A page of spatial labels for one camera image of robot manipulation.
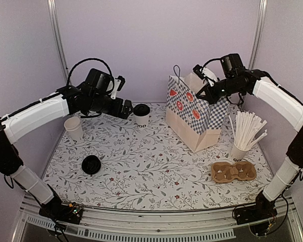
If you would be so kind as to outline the checkered paper takeout bag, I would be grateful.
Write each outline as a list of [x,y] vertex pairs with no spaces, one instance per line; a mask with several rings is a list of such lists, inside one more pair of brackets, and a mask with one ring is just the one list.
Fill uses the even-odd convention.
[[166,123],[193,153],[218,142],[230,105],[224,97],[211,105],[198,99],[197,92],[207,83],[195,73],[168,81]]

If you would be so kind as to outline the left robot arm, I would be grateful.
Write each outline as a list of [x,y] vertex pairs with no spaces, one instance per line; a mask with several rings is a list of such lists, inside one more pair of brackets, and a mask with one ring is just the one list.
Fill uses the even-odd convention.
[[91,111],[126,119],[132,113],[132,103],[116,96],[125,79],[91,69],[84,82],[77,87],[67,83],[54,93],[17,111],[0,116],[0,173],[9,176],[33,195],[41,207],[54,219],[65,214],[57,193],[26,167],[15,148],[21,137],[53,120]]

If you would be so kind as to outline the black plastic cup lid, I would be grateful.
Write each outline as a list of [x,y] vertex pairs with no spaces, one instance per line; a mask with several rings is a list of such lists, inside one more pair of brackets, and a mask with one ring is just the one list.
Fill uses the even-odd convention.
[[142,117],[149,115],[149,113],[150,113],[150,107],[143,103],[136,105],[133,109],[133,114],[135,116]]

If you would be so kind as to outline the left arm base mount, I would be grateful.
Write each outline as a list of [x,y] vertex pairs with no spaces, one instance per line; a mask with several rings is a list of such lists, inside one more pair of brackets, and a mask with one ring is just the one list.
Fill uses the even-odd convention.
[[50,201],[47,204],[42,204],[39,210],[39,215],[50,218],[54,221],[62,221],[72,224],[80,224],[83,208],[76,204],[62,204],[60,202]]

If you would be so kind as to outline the white paper coffee cup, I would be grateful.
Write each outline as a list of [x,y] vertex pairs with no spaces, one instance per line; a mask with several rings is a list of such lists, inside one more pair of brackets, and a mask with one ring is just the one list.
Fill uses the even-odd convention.
[[144,116],[134,115],[136,126],[140,129],[146,128],[149,123],[149,114]]

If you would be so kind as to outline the stack of black cup lids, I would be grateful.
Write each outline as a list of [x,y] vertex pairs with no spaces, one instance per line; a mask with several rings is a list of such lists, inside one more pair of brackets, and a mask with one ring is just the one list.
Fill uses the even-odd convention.
[[85,157],[81,164],[82,170],[88,175],[96,174],[100,170],[101,166],[102,164],[99,158],[95,155]]

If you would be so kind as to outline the stack of white paper cups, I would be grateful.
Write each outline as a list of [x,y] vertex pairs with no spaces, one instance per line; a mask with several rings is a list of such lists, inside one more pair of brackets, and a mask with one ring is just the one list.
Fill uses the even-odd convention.
[[83,141],[83,129],[81,120],[78,117],[71,117],[64,122],[64,128],[70,135],[70,137],[77,143]]

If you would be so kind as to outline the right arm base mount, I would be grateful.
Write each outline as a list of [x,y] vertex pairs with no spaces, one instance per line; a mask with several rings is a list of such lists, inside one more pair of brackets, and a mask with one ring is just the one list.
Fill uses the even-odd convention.
[[276,215],[277,209],[272,202],[258,202],[251,206],[238,205],[232,211],[232,217],[238,225],[275,217]]

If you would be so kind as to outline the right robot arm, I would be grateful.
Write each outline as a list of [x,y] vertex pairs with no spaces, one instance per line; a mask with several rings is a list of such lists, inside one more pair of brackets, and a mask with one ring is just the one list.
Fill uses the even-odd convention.
[[215,104],[223,96],[249,93],[274,108],[297,132],[288,147],[284,162],[272,181],[256,196],[255,205],[234,212],[237,219],[269,218],[277,214],[276,199],[293,184],[303,169],[303,103],[279,86],[267,72],[246,69],[239,54],[228,54],[218,60],[225,75],[221,81],[206,77],[204,66],[196,65],[193,68],[199,78],[208,81],[197,92],[197,98]]

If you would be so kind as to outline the brown cardboard cup carrier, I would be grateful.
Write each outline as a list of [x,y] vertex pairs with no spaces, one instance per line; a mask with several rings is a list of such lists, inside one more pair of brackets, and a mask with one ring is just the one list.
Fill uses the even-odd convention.
[[248,161],[240,161],[235,164],[228,162],[215,162],[211,167],[212,180],[225,184],[238,181],[254,180],[257,177],[255,166]]

